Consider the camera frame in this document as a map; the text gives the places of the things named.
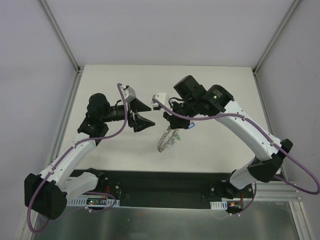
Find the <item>silver disc with key rings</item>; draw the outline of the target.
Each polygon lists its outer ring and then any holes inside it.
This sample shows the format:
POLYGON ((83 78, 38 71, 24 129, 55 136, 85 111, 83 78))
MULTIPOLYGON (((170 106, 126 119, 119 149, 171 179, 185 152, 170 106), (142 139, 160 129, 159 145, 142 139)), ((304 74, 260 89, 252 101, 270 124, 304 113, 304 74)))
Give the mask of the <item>silver disc with key rings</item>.
POLYGON ((176 143, 176 141, 180 141, 180 132, 179 129, 171 129, 169 126, 160 137, 157 143, 157 150, 159 153, 163 152, 169 146, 172 146, 176 143))

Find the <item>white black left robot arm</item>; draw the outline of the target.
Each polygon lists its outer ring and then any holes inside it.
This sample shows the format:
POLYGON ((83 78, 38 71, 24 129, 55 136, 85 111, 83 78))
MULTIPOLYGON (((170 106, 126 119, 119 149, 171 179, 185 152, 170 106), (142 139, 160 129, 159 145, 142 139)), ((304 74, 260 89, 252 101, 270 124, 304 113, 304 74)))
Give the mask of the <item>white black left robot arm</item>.
POLYGON ((85 118, 69 148, 39 174, 30 173, 25 178, 24 203, 28 212, 35 211, 56 220, 67 204, 80 195, 89 191, 99 195, 105 191, 105 175, 94 168, 85 170, 72 180, 68 178, 106 136, 108 122, 127 120, 128 126, 136 133, 155 125, 140 115, 151 111, 151 108, 135 94, 125 91, 124 99, 124 104, 111 106, 102 93, 95 93, 89 98, 85 118))

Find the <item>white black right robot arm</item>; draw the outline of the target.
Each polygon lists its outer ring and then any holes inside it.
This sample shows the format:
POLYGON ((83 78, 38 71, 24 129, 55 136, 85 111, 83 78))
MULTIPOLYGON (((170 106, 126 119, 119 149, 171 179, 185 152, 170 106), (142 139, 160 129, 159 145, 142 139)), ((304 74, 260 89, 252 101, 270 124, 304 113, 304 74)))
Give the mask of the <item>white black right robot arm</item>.
POLYGON ((234 97, 218 84, 205 89, 193 76, 188 75, 173 88, 182 102, 169 100, 169 107, 174 114, 167 111, 163 113, 171 129, 187 129, 191 121, 183 117, 215 117, 254 153, 251 161, 234 170, 226 181, 215 188, 219 196, 233 199, 254 182, 268 183, 273 179, 283 164, 285 154, 293 147, 289 139, 280 140, 265 130, 258 130, 258 124, 247 117, 234 97))

